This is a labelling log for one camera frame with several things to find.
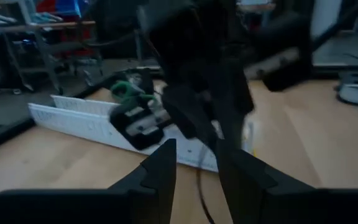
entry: white cable tray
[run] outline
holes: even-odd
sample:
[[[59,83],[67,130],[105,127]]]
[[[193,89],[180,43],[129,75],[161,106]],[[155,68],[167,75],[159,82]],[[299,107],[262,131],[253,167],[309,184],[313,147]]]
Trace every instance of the white cable tray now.
[[[38,125],[54,131],[145,155],[151,155],[160,144],[173,138],[177,140],[177,162],[192,167],[198,167],[200,153],[206,147],[198,139],[186,139],[180,130],[172,125],[164,129],[165,137],[160,144],[138,151],[108,120],[108,111],[119,104],[64,96],[52,96],[52,98],[57,108],[29,103],[29,109]],[[252,141],[250,141],[253,136],[252,124],[248,125],[248,129],[248,140],[244,141],[244,150],[253,154]],[[218,171],[215,156],[210,150],[207,151],[201,168]]]

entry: floor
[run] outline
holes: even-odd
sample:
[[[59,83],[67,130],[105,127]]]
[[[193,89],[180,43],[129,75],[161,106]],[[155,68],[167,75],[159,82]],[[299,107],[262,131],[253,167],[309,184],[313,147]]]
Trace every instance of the floor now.
[[[322,46],[314,54],[315,64],[340,63],[348,65],[358,65],[358,59],[354,59],[344,54],[358,56],[358,34],[342,35]],[[104,75],[109,75],[113,71],[122,70],[128,67],[134,67],[138,63],[128,60],[105,60],[103,65]],[[98,71],[92,72],[94,81],[100,78]],[[61,77],[60,81],[65,90],[65,95],[74,95],[86,88],[86,83],[82,78],[66,75]],[[0,125],[8,125],[29,114],[27,110],[28,103],[48,104],[50,95],[56,94],[51,83],[45,85],[37,93],[23,93],[13,95],[12,93],[0,94]]]

